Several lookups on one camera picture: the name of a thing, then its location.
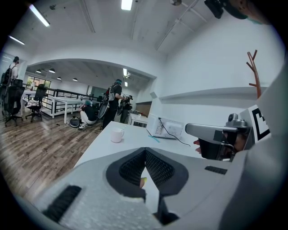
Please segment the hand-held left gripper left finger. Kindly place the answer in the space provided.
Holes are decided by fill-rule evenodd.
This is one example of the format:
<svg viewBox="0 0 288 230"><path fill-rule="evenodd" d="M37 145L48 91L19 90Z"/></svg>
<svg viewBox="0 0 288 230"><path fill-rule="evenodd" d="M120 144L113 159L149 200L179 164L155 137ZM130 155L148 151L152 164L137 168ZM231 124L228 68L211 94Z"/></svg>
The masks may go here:
<svg viewBox="0 0 288 230"><path fill-rule="evenodd" d="M145 149L81 163L45 188L34 206L52 230L158 230L140 188Z"/></svg>

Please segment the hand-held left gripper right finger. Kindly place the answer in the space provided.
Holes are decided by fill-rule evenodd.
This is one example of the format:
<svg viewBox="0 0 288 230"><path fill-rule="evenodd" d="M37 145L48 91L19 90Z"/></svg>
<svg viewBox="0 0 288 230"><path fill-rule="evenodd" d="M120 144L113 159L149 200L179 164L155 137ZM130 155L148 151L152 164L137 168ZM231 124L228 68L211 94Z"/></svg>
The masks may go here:
<svg viewBox="0 0 288 230"><path fill-rule="evenodd" d="M220 182L230 162L145 149L146 206L162 225L188 214Z"/></svg>

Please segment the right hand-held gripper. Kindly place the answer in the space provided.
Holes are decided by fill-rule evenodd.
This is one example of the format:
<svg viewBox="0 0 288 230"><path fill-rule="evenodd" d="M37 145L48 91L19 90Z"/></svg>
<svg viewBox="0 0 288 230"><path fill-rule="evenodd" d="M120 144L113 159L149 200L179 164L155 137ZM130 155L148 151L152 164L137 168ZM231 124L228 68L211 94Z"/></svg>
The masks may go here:
<svg viewBox="0 0 288 230"><path fill-rule="evenodd" d="M186 124L185 132L198 138L198 153L205 159L232 161L238 153L234 149L237 134L247 136L243 150L249 150L258 141L271 136L267 121L255 105L238 113L247 122L246 127L224 127L203 124Z"/></svg>

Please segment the white cup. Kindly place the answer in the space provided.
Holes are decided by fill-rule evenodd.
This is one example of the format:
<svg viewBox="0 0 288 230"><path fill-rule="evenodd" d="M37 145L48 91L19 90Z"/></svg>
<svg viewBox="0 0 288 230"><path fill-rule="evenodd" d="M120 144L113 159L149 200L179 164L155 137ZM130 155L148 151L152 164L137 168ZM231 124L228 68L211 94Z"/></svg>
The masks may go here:
<svg viewBox="0 0 288 230"><path fill-rule="evenodd" d="M124 135L124 129L114 128L111 132L111 141L114 143L120 143Z"/></svg>

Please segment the person's right hand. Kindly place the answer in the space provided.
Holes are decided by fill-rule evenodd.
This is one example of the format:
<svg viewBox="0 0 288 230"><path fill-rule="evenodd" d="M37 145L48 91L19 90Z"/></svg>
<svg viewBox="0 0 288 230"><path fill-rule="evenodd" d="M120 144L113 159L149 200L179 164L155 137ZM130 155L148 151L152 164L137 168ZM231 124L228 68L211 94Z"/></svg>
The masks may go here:
<svg viewBox="0 0 288 230"><path fill-rule="evenodd" d="M244 134L237 134L235 143L234 143L234 149L236 152L240 152L244 149L247 141L247 136Z"/></svg>

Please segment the white microwave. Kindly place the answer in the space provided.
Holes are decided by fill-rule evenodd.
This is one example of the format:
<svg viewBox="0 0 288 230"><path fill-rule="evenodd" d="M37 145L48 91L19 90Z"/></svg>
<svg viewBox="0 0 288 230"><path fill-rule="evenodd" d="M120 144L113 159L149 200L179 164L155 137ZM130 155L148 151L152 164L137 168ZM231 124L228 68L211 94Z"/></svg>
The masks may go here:
<svg viewBox="0 0 288 230"><path fill-rule="evenodd" d="M153 137L176 139L181 137L184 124L155 115L149 115L147 131Z"/></svg>

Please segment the small white table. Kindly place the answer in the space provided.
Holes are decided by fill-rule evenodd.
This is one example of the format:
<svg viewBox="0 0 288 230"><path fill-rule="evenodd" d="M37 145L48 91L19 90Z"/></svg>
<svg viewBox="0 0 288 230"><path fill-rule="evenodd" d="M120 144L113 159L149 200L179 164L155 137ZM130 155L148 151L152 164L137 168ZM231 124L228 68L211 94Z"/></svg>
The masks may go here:
<svg viewBox="0 0 288 230"><path fill-rule="evenodd" d="M145 116L138 117L137 114L130 114L128 119L128 124L138 127L147 127L148 118Z"/></svg>

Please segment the person's white clothing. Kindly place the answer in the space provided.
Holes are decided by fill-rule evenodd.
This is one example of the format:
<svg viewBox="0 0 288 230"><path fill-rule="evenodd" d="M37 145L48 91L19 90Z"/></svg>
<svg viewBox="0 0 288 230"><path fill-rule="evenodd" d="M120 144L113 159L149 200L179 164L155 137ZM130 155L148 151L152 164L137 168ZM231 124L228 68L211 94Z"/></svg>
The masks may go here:
<svg viewBox="0 0 288 230"><path fill-rule="evenodd" d="M247 152L218 230L288 230L288 61L257 106L271 137Z"/></svg>

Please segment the long white table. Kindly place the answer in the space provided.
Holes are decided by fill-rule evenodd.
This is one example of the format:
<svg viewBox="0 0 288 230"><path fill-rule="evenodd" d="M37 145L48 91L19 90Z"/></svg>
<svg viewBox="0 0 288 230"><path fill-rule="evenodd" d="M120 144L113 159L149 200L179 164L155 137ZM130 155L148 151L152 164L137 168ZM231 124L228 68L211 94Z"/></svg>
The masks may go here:
<svg viewBox="0 0 288 230"><path fill-rule="evenodd" d="M85 100L79 100L71 97L53 97L52 99L52 118L55 117L55 111L56 111L56 102L62 102L64 103L64 123L66 124L68 122L67 119L67 113L68 113L68 105L72 105L71 108L71 114L73 114L73 106L74 105L80 105L85 103Z"/></svg>

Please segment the black metal railing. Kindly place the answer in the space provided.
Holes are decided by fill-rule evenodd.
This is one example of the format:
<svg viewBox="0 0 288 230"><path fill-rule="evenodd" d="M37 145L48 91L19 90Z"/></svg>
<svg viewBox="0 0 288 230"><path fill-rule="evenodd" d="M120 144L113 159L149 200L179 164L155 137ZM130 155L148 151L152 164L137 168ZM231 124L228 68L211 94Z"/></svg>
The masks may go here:
<svg viewBox="0 0 288 230"><path fill-rule="evenodd" d="M43 98L43 110L46 110L48 114L52 114L52 109L53 109L53 97L66 97L68 99L75 99L75 100L80 100L80 101L91 101L92 105L99 106L101 103L102 98L98 99L98 97L94 96L89 96L81 93L76 93L76 92L70 92L62 89L51 89L49 88ZM68 102L67 103L67 109L68 111L73 111L78 110L80 105L73 104L73 102ZM54 112L64 112L65 109L65 102L60 102L56 101Z"/></svg>

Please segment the patterned cloth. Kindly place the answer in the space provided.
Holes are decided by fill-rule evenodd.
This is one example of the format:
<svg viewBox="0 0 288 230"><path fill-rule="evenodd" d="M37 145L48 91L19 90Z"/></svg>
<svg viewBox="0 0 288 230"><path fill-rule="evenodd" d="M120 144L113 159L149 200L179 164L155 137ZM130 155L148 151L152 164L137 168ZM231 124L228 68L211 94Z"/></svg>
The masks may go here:
<svg viewBox="0 0 288 230"><path fill-rule="evenodd" d="M32 107L41 107L41 103L32 99L25 104L25 107L29 109L31 109Z"/></svg>

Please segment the black office chair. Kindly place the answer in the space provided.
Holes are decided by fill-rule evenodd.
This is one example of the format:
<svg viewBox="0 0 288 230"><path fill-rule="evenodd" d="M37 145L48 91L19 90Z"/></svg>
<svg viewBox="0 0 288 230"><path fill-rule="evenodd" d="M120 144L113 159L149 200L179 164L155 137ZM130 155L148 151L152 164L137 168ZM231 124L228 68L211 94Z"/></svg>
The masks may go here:
<svg viewBox="0 0 288 230"><path fill-rule="evenodd" d="M45 87L44 84L40 84L37 87L37 90L36 90L36 93L35 93L35 96L34 96L33 100L39 101L41 103L41 107L32 107L30 109L31 113L25 116L25 119L27 119L28 117L31 118L31 121L30 121L31 123L33 122L35 117L39 117L40 120L42 121L41 108L43 106L43 103L42 103L43 97L46 96L46 91L47 91L47 87Z"/></svg>
<svg viewBox="0 0 288 230"><path fill-rule="evenodd" d="M23 121L23 117L18 116L17 114L21 110L21 101L24 91L25 87L23 87L23 81L18 79L14 80L7 88L2 112L5 120L5 127L7 127L7 123L11 120L15 122L15 126L18 125L17 119Z"/></svg>

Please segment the window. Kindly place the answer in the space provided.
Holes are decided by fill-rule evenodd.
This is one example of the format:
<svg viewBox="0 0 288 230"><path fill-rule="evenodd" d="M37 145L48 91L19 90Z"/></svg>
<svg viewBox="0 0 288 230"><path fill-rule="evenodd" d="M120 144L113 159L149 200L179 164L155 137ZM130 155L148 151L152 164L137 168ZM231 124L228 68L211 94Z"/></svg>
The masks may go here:
<svg viewBox="0 0 288 230"><path fill-rule="evenodd" d="M51 85L51 81L49 80L44 80L44 79L28 76L28 79L27 79L28 87L30 87L32 83L35 83L35 87L38 87L40 84L44 84L45 87L50 88L50 85Z"/></svg>

